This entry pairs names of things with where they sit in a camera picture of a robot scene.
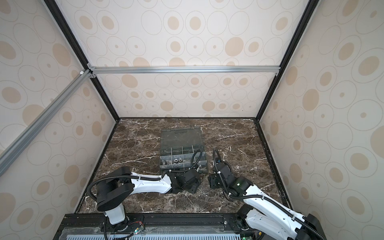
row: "metal rail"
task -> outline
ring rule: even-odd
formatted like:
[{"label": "metal rail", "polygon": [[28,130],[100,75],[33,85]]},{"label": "metal rail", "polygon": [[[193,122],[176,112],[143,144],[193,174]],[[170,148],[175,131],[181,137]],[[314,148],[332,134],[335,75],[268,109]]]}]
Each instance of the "metal rail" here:
[{"label": "metal rail", "polygon": [[73,93],[89,79],[89,70],[83,70],[82,75],[78,75],[62,91],[51,104],[35,119],[35,121],[27,127],[14,142],[0,156],[0,176],[11,166],[17,157],[24,151],[37,134],[48,124],[52,117],[60,110],[60,108],[68,101]]},{"label": "metal rail", "polygon": [[[76,37],[74,36],[70,26],[65,20],[65,17],[63,16],[62,12],[60,11],[59,6],[55,2],[55,0],[44,0],[48,10],[51,12],[53,18],[55,19],[57,25],[60,27],[60,30],[64,34],[65,38],[67,39],[69,45],[73,49],[74,53],[76,54],[76,57],[80,61],[83,68],[87,69],[88,66],[88,59],[85,56],[83,50],[81,49],[79,43],[76,40]],[[101,99],[104,101],[105,106],[110,111],[112,117],[115,119],[115,121],[119,120],[119,115],[117,114],[115,108],[113,107],[110,99],[108,98],[103,86],[100,84],[99,80],[96,76],[91,78],[91,81],[93,85],[95,86],[97,92],[101,96]]]},{"label": "metal rail", "polygon": [[95,74],[107,73],[278,73],[280,66],[180,66],[180,67],[91,67]]}]

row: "clear plastic box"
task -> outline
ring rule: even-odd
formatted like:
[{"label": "clear plastic box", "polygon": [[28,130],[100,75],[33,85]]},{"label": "clear plastic box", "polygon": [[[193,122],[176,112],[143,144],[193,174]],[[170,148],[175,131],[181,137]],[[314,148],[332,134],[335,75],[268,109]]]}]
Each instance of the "clear plastic box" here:
[{"label": "clear plastic box", "polygon": [[[208,172],[207,160],[200,127],[169,129],[161,131],[160,169],[186,170],[191,166],[191,158],[196,150],[203,154],[198,162],[199,173]],[[200,153],[192,161],[196,162]]]}]

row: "red wire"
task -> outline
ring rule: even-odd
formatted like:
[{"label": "red wire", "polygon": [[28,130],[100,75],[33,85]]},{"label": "red wire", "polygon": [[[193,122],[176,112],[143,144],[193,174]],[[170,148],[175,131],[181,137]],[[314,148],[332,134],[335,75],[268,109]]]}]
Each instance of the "red wire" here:
[{"label": "red wire", "polygon": [[132,223],[129,223],[128,225],[131,225],[131,224],[134,224],[134,223],[138,223],[138,224],[140,224],[140,225],[143,225],[143,226],[144,226],[144,224],[143,224],[143,222],[142,222],[142,221],[136,221],[136,222],[132,222]]}]

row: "black cable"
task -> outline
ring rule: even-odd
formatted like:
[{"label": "black cable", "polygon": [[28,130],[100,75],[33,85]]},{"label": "black cable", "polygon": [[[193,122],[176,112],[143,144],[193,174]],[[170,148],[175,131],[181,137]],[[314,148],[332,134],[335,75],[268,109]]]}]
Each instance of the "black cable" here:
[{"label": "black cable", "polygon": [[105,221],[104,221],[104,239],[105,240],[108,240],[108,237],[107,237],[107,219],[108,219],[108,216],[105,216]]},{"label": "black cable", "polygon": [[[290,213],[289,211],[287,211],[285,208],[283,208],[280,204],[276,203],[274,200],[272,200],[271,198],[269,197],[266,197],[264,195],[260,195],[260,194],[252,194],[252,195],[245,195],[245,196],[233,196],[233,194],[230,194],[229,191],[228,191],[228,188],[227,188],[227,185],[226,183],[224,182],[224,179],[222,177],[222,174],[219,173],[218,169],[217,169],[217,165],[216,165],[216,158],[215,158],[215,153],[217,153],[217,156],[219,158],[219,160],[221,160],[221,157],[220,157],[220,154],[218,152],[218,150],[216,148],[214,148],[213,150],[213,153],[212,153],[212,156],[214,158],[214,167],[215,167],[215,170],[216,170],[216,173],[219,175],[220,177],[220,180],[221,180],[221,183],[222,183],[222,186],[224,188],[224,192],[225,194],[228,194],[230,198],[232,199],[237,199],[237,200],[243,200],[243,199],[249,199],[249,198],[260,198],[260,199],[264,199],[264,200],[267,200],[268,202],[272,203],[274,206],[276,206],[277,208],[279,208],[281,211],[283,211],[286,215],[288,215],[289,217],[293,218],[294,215],[292,213]],[[326,240],[325,237],[323,237],[320,233],[318,233],[315,229],[313,229],[311,226],[309,226],[308,224],[306,224],[304,221],[298,219],[297,217],[294,218],[295,221],[297,221],[298,223],[300,223],[301,225],[303,225],[304,227],[308,228],[313,234],[315,234],[318,238],[320,238],[321,240]]]},{"label": "black cable", "polygon": [[265,233],[260,231],[261,232],[261,235],[257,235],[256,239],[255,240],[261,240],[263,239],[263,237],[265,236]]},{"label": "black cable", "polygon": [[[199,157],[197,158],[197,161],[195,162],[195,164],[192,165],[192,161],[193,161],[193,159],[195,158],[195,156],[196,156],[196,154],[198,152],[200,153]],[[171,170],[171,169],[169,169],[168,171],[169,172],[187,172],[187,171],[191,170],[192,168],[194,168],[197,165],[197,163],[200,161],[200,158],[201,158],[202,155],[203,155],[203,152],[200,149],[196,150],[196,152],[193,153],[192,158],[191,158],[191,167],[188,168],[187,170]]]},{"label": "black cable", "polygon": [[[107,236],[107,220],[108,220],[108,216],[105,216],[105,222],[104,222],[104,239],[105,240],[109,240],[108,236]],[[128,240],[133,235],[135,235],[135,232],[131,233],[130,235],[128,235],[126,237],[114,238],[113,240]]]},{"label": "black cable", "polygon": [[232,167],[231,167],[231,165],[229,165],[229,163],[227,163],[227,162],[225,162],[225,161],[223,161],[223,163],[224,163],[225,165],[227,165],[227,166],[229,167],[229,171],[232,172]]},{"label": "black cable", "polygon": [[220,180],[221,180],[221,183],[222,183],[222,186],[224,188],[224,192],[226,194],[228,194],[228,188],[227,188],[227,184],[225,183],[221,173],[219,173],[219,170],[217,169],[217,163],[216,163],[216,156],[215,154],[217,153],[217,157],[219,158],[219,160],[221,160],[221,157],[220,157],[220,153],[218,152],[218,150],[216,148],[213,149],[213,152],[212,152],[212,156],[214,158],[214,167],[215,167],[215,170],[216,170],[216,173],[218,174],[218,176],[220,177]]},{"label": "black cable", "polygon": [[99,180],[96,180],[94,182],[92,182],[88,187],[87,187],[87,194],[90,198],[92,198],[92,200],[94,200],[95,202],[97,202],[97,198],[95,195],[93,195],[92,193],[92,187],[95,186],[96,184],[102,182],[102,181],[105,181],[105,180],[108,180],[108,179],[116,179],[116,178],[130,178],[130,179],[141,179],[141,180],[146,180],[146,181],[159,181],[161,180],[161,178],[157,177],[157,178],[151,178],[151,177],[139,177],[139,176],[132,176],[132,175],[113,175],[113,176],[109,176],[109,177],[103,177],[103,178],[100,178]]},{"label": "black cable", "polygon": [[232,231],[234,234],[240,234],[241,233],[241,230],[238,231],[238,232],[235,232],[235,230],[233,229],[233,227],[231,226],[231,223],[228,223],[228,225],[231,227]]}]

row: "beige circle pattern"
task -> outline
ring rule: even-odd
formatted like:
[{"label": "beige circle pattern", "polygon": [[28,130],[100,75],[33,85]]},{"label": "beige circle pattern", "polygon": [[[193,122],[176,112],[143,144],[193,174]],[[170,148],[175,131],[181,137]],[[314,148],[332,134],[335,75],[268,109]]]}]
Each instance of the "beige circle pattern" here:
[{"label": "beige circle pattern", "polygon": [[[260,121],[271,150],[283,134],[284,147],[272,152],[294,209],[319,218],[327,239],[375,239],[383,232],[374,204],[382,197],[375,189],[384,157],[383,12],[377,1],[323,1]],[[296,155],[298,137],[303,151]],[[284,174],[298,169],[293,164],[303,172],[300,182],[291,178],[299,174]]]},{"label": "beige circle pattern", "polygon": [[[8,225],[7,229],[2,230],[1,236],[10,236],[13,233],[32,236],[44,234],[44,237],[52,238],[56,232],[55,227],[58,227],[58,214],[63,216],[75,208],[77,200],[74,197],[79,197],[79,189],[75,183],[88,172],[88,166],[96,163],[96,157],[103,146],[102,134],[93,135],[92,123],[85,124],[85,120],[101,121],[100,127],[105,134],[114,125],[114,120],[107,114],[108,110],[104,106],[100,106],[98,113],[90,110],[92,100],[84,97],[99,98],[90,84],[92,83],[89,80],[83,84],[38,133],[14,162],[19,167],[8,170],[11,174],[9,180],[16,185],[11,187],[2,182],[0,186],[0,201],[6,202],[2,205],[6,210],[0,207],[0,222]],[[83,103],[84,109],[80,112],[72,101],[75,97],[79,104]],[[73,146],[78,137],[76,134],[80,135],[76,130],[78,126],[83,128],[83,140]],[[14,178],[18,174],[22,174],[24,178],[20,184]]]},{"label": "beige circle pattern", "polygon": [[[64,80],[69,66],[82,67],[41,3],[2,1],[0,18],[0,105],[6,109],[2,127],[28,126],[70,83]],[[18,131],[9,132],[2,147],[18,135]]]},{"label": "beige circle pattern", "polygon": [[[137,5],[133,4],[133,0],[109,2],[93,0],[91,6],[97,8],[95,11],[90,10],[85,1],[79,4],[72,0],[70,4],[62,5],[75,31],[82,33],[78,36],[86,43],[85,48],[90,50],[89,61],[97,66],[103,66],[97,61],[98,56],[104,56],[118,66],[115,61],[121,54],[127,60],[123,62],[127,64],[133,63],[133,55],[136,55],[143,56],[153,66],[185,65],[191,56],[196,56],[201,60],[199,63],[206,65],[221,65],[225,59],[234,56],[238,61],[236,65],[257,65],[260,62],[261,65],[278,65],[285,53],[281,51],[282,41],[290,41],[306,5],[298,4],[298,1],[294,1],[294,4],[289,1],[276,4],[276,0],[268,3],[260,0],[209,0],[193,8],[181,0],[138,0]],[[268,27],[258,29],[255,35],[255,26],[260,22]],[[186,47],[188,52],[180,53],[177,55],[179,59],[171,61],[167,44],[170,36],[180,38],[185,46],[191,37],[196,36],[201,39],[204,47],[195,52],[193,48],[189,50]],[[139,38],[147,51],[142,51],[142,55],[118,51],[120,46],[115,49],[115,44],[108,44],[107,39],[111,39],[109,37],[124,43],[131,37]],[[127,48],[137,51],[140,45],[127,45]],[[217,56],[217,61],[209,61],[210,56]],[[271,59],[262,62],[268,56]],[[164,61],[153,61],[160,58]]]}]

